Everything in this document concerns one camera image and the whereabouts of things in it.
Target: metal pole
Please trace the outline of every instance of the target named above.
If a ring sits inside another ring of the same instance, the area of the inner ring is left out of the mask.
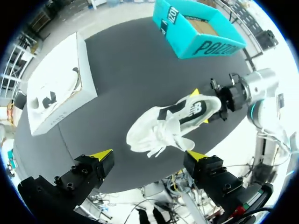
[[[194,203],[193,199],[186,192],[181,192],[181,196],[182,196],[183,201],[186,204],[186,207],[188,208],[191,215],[193,216],[194,221],[197,224],[207,224],[206,219],[201,214],[201,211],[198,209],[198,207]]]

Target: white floor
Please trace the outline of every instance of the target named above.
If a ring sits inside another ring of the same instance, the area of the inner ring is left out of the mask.
[[[39,62],[64,38],[68,35],[79,32],[85,39],[92,36],[93,34],[100,32],[115,24],[138,19],[142,17],[149,17],[153,15],[153,3],[134,4],[126,3],[121,4],[113,8],[108,8],[107,5],[99,6],[97,10],[85,9],[73,17],[65,20],[65,17],[56,18],[51,24],[49,24],[41,33],[42,36],[47,37],[43,43],[43,49],[36,59],[34,59],[24,74],[24,80],[28,80],[32,71],[36,68]],[[258,12],[258,16],[262,13],[257,6],[253,6],[254,12]],[[298,125],[293,125],[294,121],[288,119],[290,116],[295,116],[295,104],[298,105],[297,95],[292,94],[297,90],[298,75],[295,70],[295,64],[292,59],[287,45],[278,31],[278,29],[271,24],[269,19],[267,20],[266,26],[270,26],[271,30],[275,33],[275,36],[279,39],[279,45],[275,50],[271,50],[265,53],[265,56],[255,59],[255,63],[258,69],[272,67],[275,71],[281,74],[281,79],[284,87],[286,97],[286,107],[290,107],[290,110],[285,111],[282,119],[285,119],[286,125],[289,126],[290,132],[297,129]],[[26,92],[26,85],[21,86],[22,90]],[[219,143],[214,149],[212,149],[207,155],[218,155],[225,161],[225,166],[235,164],[246,164],[251,161],[254,155],[256,146],[256,131],[254,127],[244,119],[240,125],[221,143]],[[280,183],[283,182],[284,175],[286,173],[287,166],[280,167],[281,174],[279,175],[280,181],[277,187],[274,188],[275,197],[273,197],[271,203],[274,203],[280,193]],[[239,176],[246,172],[244,167],[231,167],[228,168],[234,175]],[[127,218],[128,214],[134,207],[134,203],[138,203],[143,200],[140,190],[134,189],[126,192],[117,194],[107,195],[107,199],[110,200],[110,204],[107,204],[107,214],[113,216],[112,223],[122,224]],[[150,208],[152,206],[149,202],[141,204],[141,206]],[[188,211],[182,211],[181,216],[185,217],[188,215]],[[192,223],[192,217],[186,218],[188,223]],[[138,213],[134,211],[130,216],[128,224],[138,224]]]

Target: metal cylinder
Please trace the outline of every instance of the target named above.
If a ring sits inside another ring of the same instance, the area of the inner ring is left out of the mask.
[[[249,105],[266,97],[275,97],[279,83],[275,72],[269,68],[254,71],[241,77],[240,81],[245,88]]]

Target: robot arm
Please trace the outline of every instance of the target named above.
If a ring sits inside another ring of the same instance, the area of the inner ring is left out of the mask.
[[[42,176],[22,181],[18,190],[26,206],[38,221],[47,223],[68,217],[73,223],[98,223],[73,210],[81,205],[93,188],[99,188],[114,166],[114,154],[107,150],[94,156],[81,155],[76,165],[62,176],[55,176],[55,186]]]
[[[254,183],[244,188],[243,178],[235,177],[222,165],[223,160],[216,155],[206,157],[192,151],[185,152],[184,167],[194,179],[196,186],[203,189],[213,202],[225,211],[223,215],[214,219],[214,223],[253,223],[255,216],[250,214],[258,211],[257,209],[266,210],[262,207],[272,195],[273,186],[270,183]],[[198,214],[199,211],[195,211],[193,216]],[[196,220],[198,224],[205,223],[199,220]]]
[[[212,79],[211,87],[221,100],[221,109],[209,121],[226,120],[228,111],[248,107],[247,118],[257,129],[256,153],[251,182],[263,184],[275,177],[274,161],[279,149],[290,155],[289,138],[279,122],[284,106],[283,94],[277,96],[278,77],[271,69],[254,71],[244,77],[230,74],[231,85],[220,86]]]

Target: teal cardboard box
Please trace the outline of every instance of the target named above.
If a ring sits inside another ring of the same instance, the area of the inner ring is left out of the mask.
[[[153,20],[178,58],[228,56],[245,40],[217,9],[191,0],[156,0]]]

